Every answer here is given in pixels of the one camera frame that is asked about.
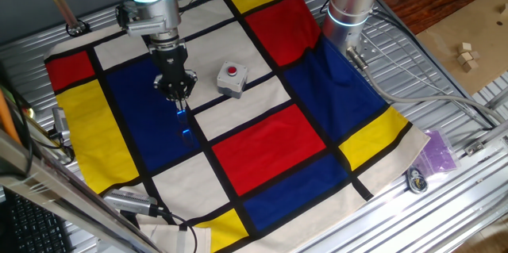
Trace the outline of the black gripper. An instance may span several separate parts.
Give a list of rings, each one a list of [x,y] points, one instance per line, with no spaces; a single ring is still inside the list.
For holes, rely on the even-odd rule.
[[[184,63],[187,60],[187,48],[184,43],[172,45],[168,48],[161,48],[151,44],[149,51],[152,62],[160,70],[153,82],[153,87],[164,95],[164,97],[175,103],[178,111],[185,110],[187,99],[190,97],[198,76],[194,71],[185,71]],[[182,94],[173,85],[182,86]]]

